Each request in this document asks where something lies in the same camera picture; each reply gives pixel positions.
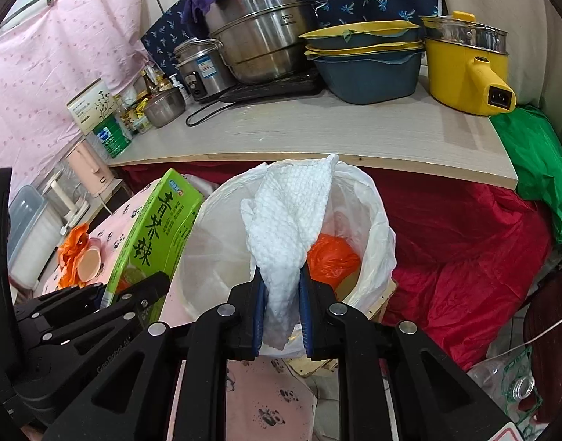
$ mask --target wooden crate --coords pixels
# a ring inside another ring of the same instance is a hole
[[[390,279],[388,282],[388,286],[383,292],[380,299],[377,300],[377,303],[373,305],[365,314],[369,320],[373,320],[374,322],[381,322],[383,320],[383,316],[385,315],[385,311],[388,307],[389,299],[393,295],[393,292],[395,292],[396,288],[397,284]],[[318,371],[320,368],[333,371],[338,366],[338,360],[336,359],[313,362],[306,356],[302,356],[301,358],[289,358],[286,360],[286,362],[297,374],[299,374],[303,378],[307,378],[314,372]]]

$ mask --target pink curtain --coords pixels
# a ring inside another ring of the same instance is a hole
[[[0,167],[14,168],[12,197],[45,176],[80,131],[66,108],[102,78],[114,94],[148,60],[141,0],[54,0],[0,35]]]

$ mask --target cardboard box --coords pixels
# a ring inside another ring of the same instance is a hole
[[[66,106],[75,124],[85,135],[118,109],[118,104],[101,78],[83,89]]]
[[[203,196],[174,169],[157,183],[122,246],[107,284],[101,308],[115,296],[156,272],[172,277]],[[165,298],[144,313],[148,323],[159,319]]]

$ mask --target label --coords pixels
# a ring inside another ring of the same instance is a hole
[[[280,23],[281,26],[288,26],[288,25],[293,25],[296,22],[293,20],[292,14],[285,14],[281,17]]]
[[[204,78],[217,75],[217,71],[213,67],[212,59],[208,55],[197,58],[195,62],[198,64],[199,71],[202,73]]]
[[[171,188],[175,191],[175,192],[179,192],[180,188],[177,185],[177,183],[173,180],[173,179],[169,179],[169,185],[171,186]]]
[[[515,424],[509,422],[490,438],[489,441],[523,441],[523,439],[518,428],[515,427]]]
[[[109,131],[108,128],[103,128],[98,133],[98,138],[101,139],[101,142],[106,142],[110,138],[111,135],[112,135],[112,133]]]
[[[110,305],[112,305],[113,299],[114,299],[114,294],[106,290],[104,292],[104,297],[101,299],[100,308],[107,308]]]

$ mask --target red cloth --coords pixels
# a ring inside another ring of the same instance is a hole
[[[174,167],[212,182],[258,162],[123,168],[144,187]],[[398,284],[384,323],[416,322],[468,369],[519,308],[552,246],[548,209],[514,191],[422,174],[362,168],[396,234]]]

